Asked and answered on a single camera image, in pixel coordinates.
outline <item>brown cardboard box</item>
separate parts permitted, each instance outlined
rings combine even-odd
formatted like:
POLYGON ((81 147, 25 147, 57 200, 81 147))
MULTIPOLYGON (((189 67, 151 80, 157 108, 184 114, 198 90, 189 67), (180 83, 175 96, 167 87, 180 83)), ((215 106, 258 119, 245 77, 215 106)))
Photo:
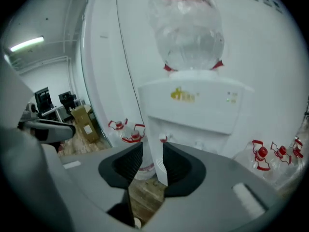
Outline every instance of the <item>brown cardboard box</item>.
POLYGON ((78 106, 71 111, 71 114, 88 142, 93 143, 100 138, 98 123, 89 105, 78 106))

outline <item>logo on water dispenser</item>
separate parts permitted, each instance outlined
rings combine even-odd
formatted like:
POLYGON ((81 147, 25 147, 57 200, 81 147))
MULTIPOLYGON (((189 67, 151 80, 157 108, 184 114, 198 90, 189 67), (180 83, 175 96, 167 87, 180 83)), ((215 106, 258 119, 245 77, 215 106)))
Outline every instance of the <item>logo on water dispenser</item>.
POLYGON ((181 87, 177 87, 174 92, 171 92, 170 96, 174 100, 181 101, 181 102, 188 102, 188 103, 195 102, 195 95, 187 91, 182 91, 181 87))

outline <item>desk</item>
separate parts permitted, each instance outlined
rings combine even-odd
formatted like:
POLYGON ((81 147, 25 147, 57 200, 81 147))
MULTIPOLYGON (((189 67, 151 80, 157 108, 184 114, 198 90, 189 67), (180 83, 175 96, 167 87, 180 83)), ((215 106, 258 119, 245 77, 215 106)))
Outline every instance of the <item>desk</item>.
MULTIPOLYGON (((84 100, 82 100, 82 99, 80 99, 80 98, 79 98, 79 99, 75 99, 75 100, 74 100, 74 103, 75 103, 76 106, 79 106, 79 105, 81 105, 81 104, 84 104, 84 100)), ((61 118, 60 112, 59 112, 59 109, 62 109, 62 108, 64 109, 64 105, 54 107, 54 108, 52 108, 51 110, 49 110, 49 111, 43 113, 42 116, 44 117, 44 116, 46 116, 46 115, 48 115, 48 114, 51 114, 51 113, 55 112, 55 113, 56 113, 56 116, 57 116, 57 119, 59 120, 59 122, 62 122, 62 118, 61 118)))

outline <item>black cable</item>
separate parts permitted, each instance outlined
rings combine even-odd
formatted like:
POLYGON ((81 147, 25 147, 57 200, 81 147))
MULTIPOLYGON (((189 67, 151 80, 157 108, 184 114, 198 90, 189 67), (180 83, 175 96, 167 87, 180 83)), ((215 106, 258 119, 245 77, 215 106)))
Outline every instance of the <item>black cable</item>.
MULTIPOLYGON (((118 18, 118 25, 119 25, 119 31, 120 31, 122 47, 124 49, 124 54, 125 54, 125 58, 126 58, 126 49, 125 49, 124 40, 123 40, 123 37, 122 37, 122 32, 121 32, 121 27, 120 27, 120 20, 119 20, 119 13, 118 13, 118 1, 117 0, 116 0, 116 11, 117 11, 117 18, 118 18)), ((132 80, 129 64, 127 62, 127 58, 126 58, 126 67, 127 67, 128 72, 129 72, 129 75, 130 75, 130 79, 131 79, 134 95, 135 95, 135 98, 136 98, 137 106, 139 107, 139 111, 140 111, 140 104, 139 104, 139 101, 137 99, 137 95, 136 95, 136 91, 135 91, 135 88, 134 88, 134 84, 133 84, 133 80, 132 80)), ((141 111, 140 111, 140 117, 141 117, 141 120, 142 120, 143 124, 145 124, 144 120, 143 120, 143 116, 141 115, 141 111)))

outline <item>white desk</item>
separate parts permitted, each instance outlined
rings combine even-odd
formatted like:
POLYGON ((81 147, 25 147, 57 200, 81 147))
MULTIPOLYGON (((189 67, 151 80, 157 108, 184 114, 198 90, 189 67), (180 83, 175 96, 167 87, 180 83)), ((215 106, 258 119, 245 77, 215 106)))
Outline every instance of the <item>white desk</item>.
MULTIPOLYGON (((80 102, 81 104, 83 104, 83 103, 84 103, 84 100, 82 100, 81 98, 75 99, 75 100, 74 100, 74 103, 78 103, 78 102, 80 102)), ((56 113, 56 116, 57 116, 57 119, 59 120, 59 122, 62 122, 62 118, 61 118, 60 113, 59 113, 59 111, 58 111, 58 110, 61 109, 61 108, 64 108, 64 105, 54 107, 54 108, 52 108, 51 110, 49 110, 49 111, 43 113, 42 116, 44 117, 44 116, 46 116, 46 115, 48 115, 48 114, 51 114, 51 113, 55 112, 55 113, 56 113)))

